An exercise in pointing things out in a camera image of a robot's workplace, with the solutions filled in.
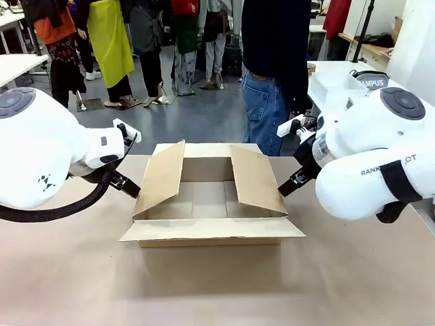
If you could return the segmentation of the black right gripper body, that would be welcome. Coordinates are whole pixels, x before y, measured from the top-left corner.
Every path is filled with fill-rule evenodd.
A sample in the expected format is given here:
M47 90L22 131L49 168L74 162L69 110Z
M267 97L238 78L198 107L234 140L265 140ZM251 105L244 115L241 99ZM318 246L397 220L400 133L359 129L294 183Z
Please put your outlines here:
M327 157L328 146L324 135L320 137L316 137L314 134L311 135L294 152L294 158L299 163L300 169L293 174L292 178L294 180L316 179L322 167L326 164L325 159Z

